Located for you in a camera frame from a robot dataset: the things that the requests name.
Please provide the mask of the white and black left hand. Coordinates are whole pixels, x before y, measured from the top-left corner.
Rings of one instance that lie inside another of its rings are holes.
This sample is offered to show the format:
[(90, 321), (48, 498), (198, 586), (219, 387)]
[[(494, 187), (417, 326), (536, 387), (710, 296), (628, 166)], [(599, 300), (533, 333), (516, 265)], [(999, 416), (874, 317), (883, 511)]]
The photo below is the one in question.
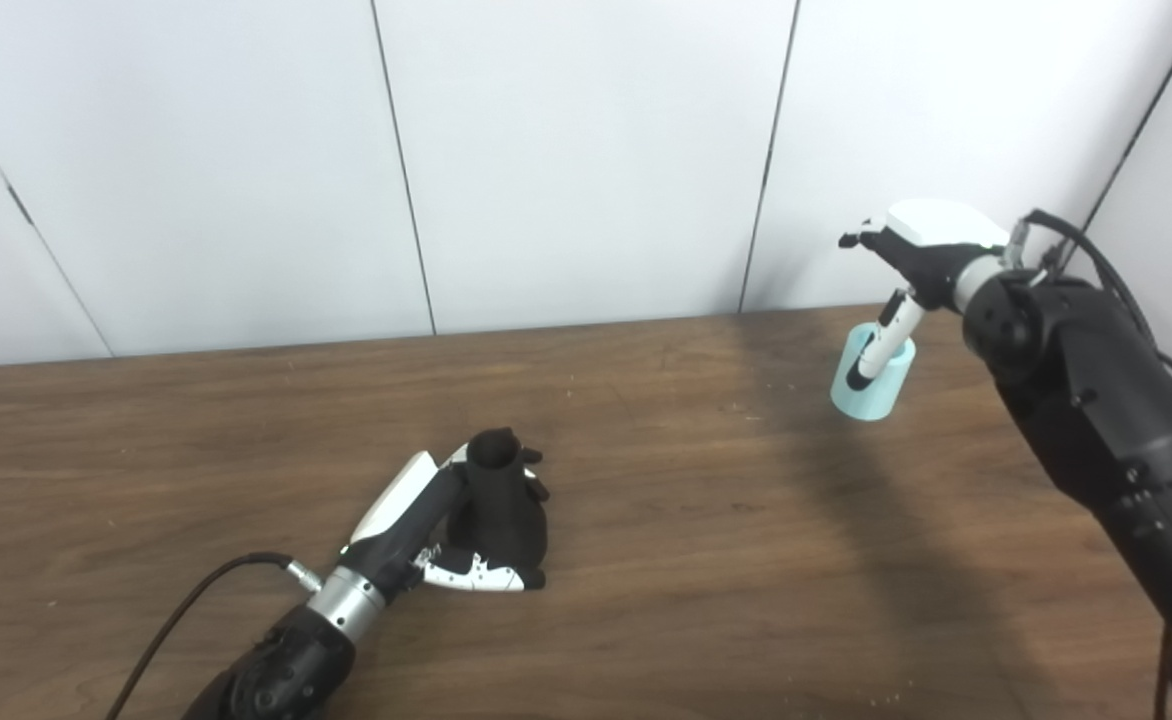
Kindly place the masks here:
[(381, 603), (420, 584), (540, 591), (550, 498), (532, 469), (540, 461), (507, 428), (476, 434), (445, 460), (418, 451), (359, 519), (334, 577)]

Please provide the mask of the white and black right hand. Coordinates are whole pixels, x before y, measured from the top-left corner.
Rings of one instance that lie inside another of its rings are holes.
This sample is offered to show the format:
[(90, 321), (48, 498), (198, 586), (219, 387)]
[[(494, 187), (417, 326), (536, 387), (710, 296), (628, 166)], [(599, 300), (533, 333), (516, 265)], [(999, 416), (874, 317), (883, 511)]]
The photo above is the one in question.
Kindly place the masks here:
[(935, 310), (965, 314), (989, 279), (1006, 272), (1010, 233), (987, 215), (956, 201), (898, 201), (841, 235), (841, 249), (865, 247), (897, 270), (905, 286), (880, 311), (868, 340), (846, 373), (864, 390), (887, 368), (924, 315)]

